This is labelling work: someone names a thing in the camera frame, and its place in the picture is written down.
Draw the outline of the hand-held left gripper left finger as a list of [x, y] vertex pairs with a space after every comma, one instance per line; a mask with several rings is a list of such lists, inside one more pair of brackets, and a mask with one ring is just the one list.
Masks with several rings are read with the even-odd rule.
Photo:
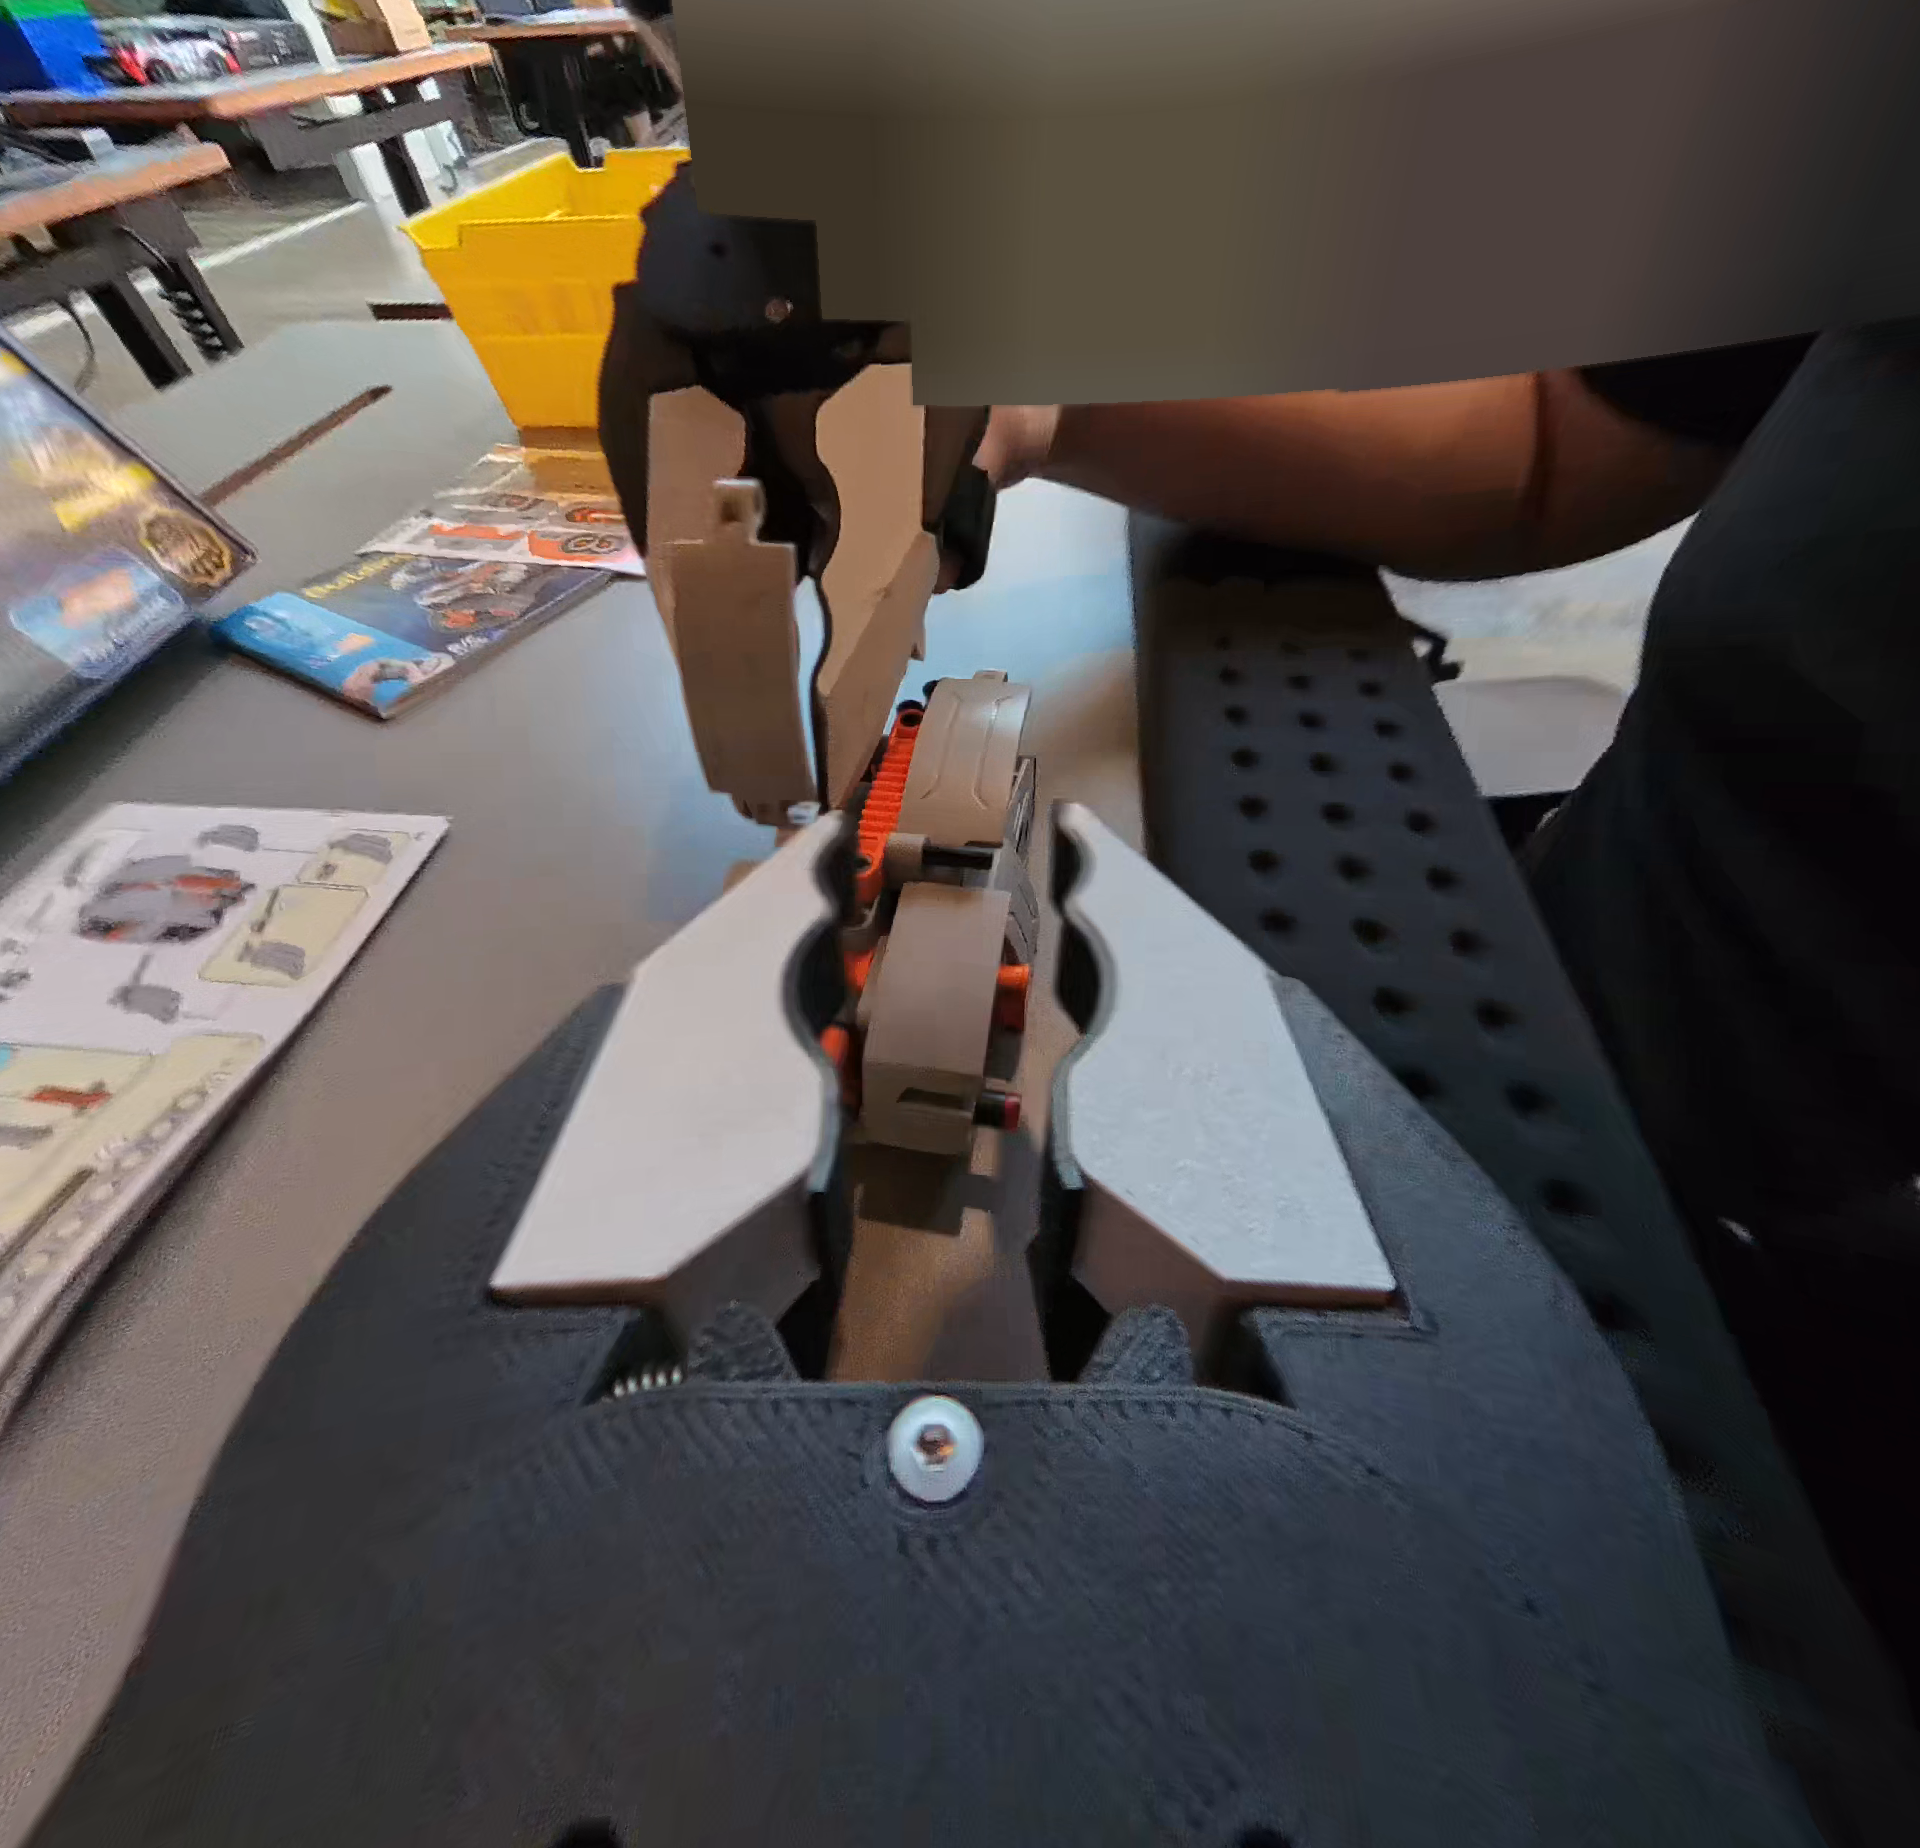
[[838, 1198], [851, 823], [821, 814], [628, 974], [492, 1272], [503, 1307], [639, 1307], [696, 1342], [754, 1307], [824, 1377], [851, 1256]]

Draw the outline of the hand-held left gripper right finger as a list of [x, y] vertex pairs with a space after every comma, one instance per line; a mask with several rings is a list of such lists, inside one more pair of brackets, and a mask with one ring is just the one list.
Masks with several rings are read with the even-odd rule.
[[1075, 1028], [1046, 1114], [1051, 1377], [1130, 1311], [1167, 1311], [1203, 1365], [1256, 1311], [1395, 1311], [1278, 974], [1089, 805], [1051, 809], [1050, 862]]

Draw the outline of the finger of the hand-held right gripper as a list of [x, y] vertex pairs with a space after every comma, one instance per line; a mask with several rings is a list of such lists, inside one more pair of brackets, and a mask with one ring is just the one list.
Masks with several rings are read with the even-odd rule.
[[722, 480], [764, 491], [767, 542], [813, 546], [821, 525], [821, 467], [813, 445], [821, 391], [764, 396], [735, 410], [705, 389], [680, 389], [648, 406], [645, 542], [709, 533]]
[[925, 525], [925, 410], [911, 368], [866, 368], [813, 426], [838, 496], [838, 536], [820, 592], [829, 639], [813, 676], [824, 805], [866, 773], [910, 666], [940, 550]]

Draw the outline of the grey curved toy brick panel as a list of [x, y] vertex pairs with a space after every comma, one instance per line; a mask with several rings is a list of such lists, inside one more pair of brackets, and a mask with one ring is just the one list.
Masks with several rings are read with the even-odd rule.
[[680, 666], [709, 790], [755, 827], [787, 830], [820, 802], [801, 695], [797, 552], [764, 536], [764, 487], [711, 484], [701, 517], [649, 550], [649, 581]]

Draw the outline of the grey orange toy brick vehicle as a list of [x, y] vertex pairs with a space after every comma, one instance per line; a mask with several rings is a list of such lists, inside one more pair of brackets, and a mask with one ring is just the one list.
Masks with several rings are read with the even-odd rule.
[[865, 1142], [961, 1161], [1022, 1123], [1038, 958], [1031, 684], [982, 669], [903, 699], [854, 827], [847, 996], [821, 1043]]

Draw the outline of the person's right forearm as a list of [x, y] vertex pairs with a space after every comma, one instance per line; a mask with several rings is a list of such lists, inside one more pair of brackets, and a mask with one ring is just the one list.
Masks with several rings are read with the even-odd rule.
[[1611, 557], [1697, 515], [1731, 453], [1571, 371], [1043, 412], [1032, 472], [1127, 509], [1423, 581]]

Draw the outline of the grey desk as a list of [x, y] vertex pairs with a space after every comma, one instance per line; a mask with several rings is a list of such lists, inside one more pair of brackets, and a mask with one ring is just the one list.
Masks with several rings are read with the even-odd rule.
[[[509, 438], [458, 330], [305, 325], [112, 421], [228, 521], [255, 599], [343, 565]], [[1142, 838], [1127, 523], [1028, 484], [933, 669], [1031, 681], [1043, 801]], [[178, 639], [5, 785], [5, 887], [117, 802], [396, 809], [450, 834], [375, 944], [133, 1235], [5, 1428], [4, 1829], [27, 1843], [109, 1711], [222, 1440], [367, 1216], [767, 831], [704, 785], [652, 590], [622, 581], [377, 726]], [[1043, 1377], [1031, 1169], [980, 1205], [862, 1208], [833, 1371]]]

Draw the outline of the person's right hand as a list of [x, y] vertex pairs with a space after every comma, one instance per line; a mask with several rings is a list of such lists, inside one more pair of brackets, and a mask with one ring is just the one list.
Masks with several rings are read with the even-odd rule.
[[997, 405], [980, 426], [973, 467], [997, 493], [1043, 475], [1063, 412], [1060, 405]]

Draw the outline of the yellow plastic bin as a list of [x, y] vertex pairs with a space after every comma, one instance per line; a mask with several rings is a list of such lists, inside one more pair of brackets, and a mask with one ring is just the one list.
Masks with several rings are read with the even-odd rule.
[[636, 274], [641, 215], [688, 158], [546, 157], [402, 224], [521, 431], [597, 431], [614, 292]]

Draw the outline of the orange printed sticker sheet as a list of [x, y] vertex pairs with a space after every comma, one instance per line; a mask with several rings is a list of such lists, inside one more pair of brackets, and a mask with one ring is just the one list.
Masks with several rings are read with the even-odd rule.
[[503, 565], [565, 565], [645, 578], [648, 565], [622, 509], [602, 496], [450, 500], [408, 515], [359, 546], [364, 557], [433, 557]]

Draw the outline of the wooden top table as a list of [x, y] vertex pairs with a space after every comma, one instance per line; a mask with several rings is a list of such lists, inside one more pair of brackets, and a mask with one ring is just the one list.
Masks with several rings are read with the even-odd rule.
[[87, 298], [149, 384], [169, 389], [190, 368], [137, 288], [149, 274], [203, 361], [236, 356], [243, 340], [207, 286], [202, 241], [178, 202], [228, 170], [222, 148], [189, 141], [60, 161], [53, 181], [35, 185], [5, 182], [4, 317], [71, 314]]
[[432, 210], [432, 196], [408, 138], [453, 128], [466, 109], [461, 87], [426, 97], [422, 83], [461, 80], [492, 63], [488, 43], [435, 43], [392, 59], [318, 62], [190, 84], [14, 91], [4, 104], [18, 128], [171, 133], [231, 124], [247, 129], [280, 173], [322, 163], [350, 170], [351, 157], [369, 148], [380, 157], [392, 187], [388, 196], [373, 194], [369, 202], [399, 220], [413, 220]]
[[577, 167], [614, 148], [684, 138], [684, 91], [672, 38], [627, 8], [574, 8], [455, 24], [442, 47], [488, 50], [517, 129], [557, 141]]

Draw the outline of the blue closed booklet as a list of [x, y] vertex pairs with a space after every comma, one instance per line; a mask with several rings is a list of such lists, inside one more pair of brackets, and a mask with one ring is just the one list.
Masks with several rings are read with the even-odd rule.
[[319, 581], [228, 614], [211, 636], [277, 676], [392, 721], [610, 585], [614, 573], [589, 565], [362, 556]]

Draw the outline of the open instruction booklet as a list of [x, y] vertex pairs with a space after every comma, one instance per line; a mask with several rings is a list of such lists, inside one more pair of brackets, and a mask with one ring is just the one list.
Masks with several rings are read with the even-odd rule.
[[450, 823], [121, 802], [4, 904], [4, 1417]]

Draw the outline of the dark blue toy set box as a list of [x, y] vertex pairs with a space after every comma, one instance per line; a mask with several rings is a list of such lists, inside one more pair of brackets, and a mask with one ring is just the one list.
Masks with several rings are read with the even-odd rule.
[[4, 339], [4, 780], [255, 562], [228, 517]]

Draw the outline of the person's dark clothing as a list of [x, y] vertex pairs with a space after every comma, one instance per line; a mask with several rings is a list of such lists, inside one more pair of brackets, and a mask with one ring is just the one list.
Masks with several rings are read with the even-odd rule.
[[1916, 1695], [1917, 321], [1579, 377], [1731, 467], [1534, 899]]

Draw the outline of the blue plastic bin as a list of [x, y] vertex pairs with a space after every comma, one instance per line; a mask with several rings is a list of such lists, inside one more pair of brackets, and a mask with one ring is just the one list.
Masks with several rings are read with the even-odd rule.
[[86, 0], [4, 0], [4, 94], [104, 91], [105, 46]]

